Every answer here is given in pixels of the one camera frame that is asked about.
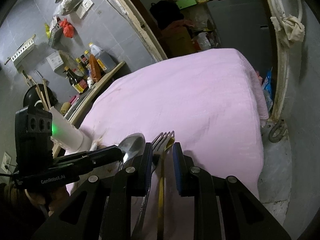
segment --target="beige cloth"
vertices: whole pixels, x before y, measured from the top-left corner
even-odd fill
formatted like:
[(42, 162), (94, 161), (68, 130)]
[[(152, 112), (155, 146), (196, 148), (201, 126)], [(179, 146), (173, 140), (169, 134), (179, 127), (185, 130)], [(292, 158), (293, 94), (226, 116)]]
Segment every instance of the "beige cloth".
[(283, 46), (290, 48), (296, 41), (302, 42), (304, 39), (304, 25), (295, 16), (281, 17), (282, 22), (279, 23), (276, 17), (270, 18), (276, 32), (280, 36)]

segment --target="red plastic bag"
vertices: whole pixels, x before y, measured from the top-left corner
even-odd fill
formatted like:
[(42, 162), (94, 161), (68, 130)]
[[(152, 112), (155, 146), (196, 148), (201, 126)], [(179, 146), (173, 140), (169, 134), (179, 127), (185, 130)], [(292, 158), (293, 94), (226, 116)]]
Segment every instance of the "red plastic bag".
[(63, 34), (64, 36), (66, 36), (67, 38), (73, 38), (73, 35), (75, 34), (75, 29), (74, 27), (71, 25), (71, 23), (69, 23), (67, 21), (67, 18), (65, 18), (62, 22), (59, 23), (60, 26), (63, 28)]

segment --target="black frying pan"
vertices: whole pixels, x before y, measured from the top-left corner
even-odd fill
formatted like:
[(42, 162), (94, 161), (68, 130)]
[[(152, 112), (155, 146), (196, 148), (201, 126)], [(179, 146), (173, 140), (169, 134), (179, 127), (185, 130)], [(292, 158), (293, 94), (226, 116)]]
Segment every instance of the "black frying pan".
[[(39, 84), (40, 91), (42, 91), (44, 98), (45, 98), (45, 92), (44, 92), (44, 86), (43, 84)], [(51, 89), (47, 87), (47, 92), (49, 96), (49, 101), (51, 106), (55, 106), (58, 103), (58, 100), (55, 98), (53, 95)], [(30, 105), (35, 105), (37, 101), (41, 100), (37, 94), (36, 91), (36, 85), (33, 85), (31, 88), (28, 89), (26, 94), (24, 95), (23, 99), (23, 107), (30, 106)], [(37, 104), (37, 107), (43, 108), (42, 104)]]

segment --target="metal screw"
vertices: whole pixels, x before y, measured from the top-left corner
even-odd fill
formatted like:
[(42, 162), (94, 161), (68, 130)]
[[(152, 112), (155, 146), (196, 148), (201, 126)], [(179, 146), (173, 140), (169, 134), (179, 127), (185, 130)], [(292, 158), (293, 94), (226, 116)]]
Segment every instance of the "metal screw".
[(229, 181), (230, 183), (236, 183), (236, 182), (237, 182), (237, 178), (234, 177), (234, 176), (229, 176), (229, 177), (228, 177), (228, 181)]
[(88, 179), (89, 182), (96, 182), (97, 180), (98, 180), (98, 177), (96, 175), (92, 175)]
[(125, 169), (125, 171), (126, 171), (127, 173), (133, 173), (133, 172), (135, 172), (135, 170), (136, 170), (136, 168), (135, 168), (135, 167), (132, 167), (132, 166), (130, 166), (130, 167), (128, 167), (128, 168)]
[(197, 166), (193, 166), (193, 167), (190, 168), (190, 171), (192, 173), (199, 173), (200, 172), (200, 168), (197, 167)]

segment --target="floor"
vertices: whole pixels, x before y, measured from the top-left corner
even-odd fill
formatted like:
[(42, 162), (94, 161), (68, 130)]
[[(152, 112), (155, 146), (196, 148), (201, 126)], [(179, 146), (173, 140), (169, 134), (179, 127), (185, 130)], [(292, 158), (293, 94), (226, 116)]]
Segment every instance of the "floor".
[(268, 134), (273, 127), (268, 122), (261, 129), (264, 165), (258, 181), (261, 203), (282, 225), (290, 199), (292, 181), (291, 147), (288, 134), (278, 143), (271, 143)]

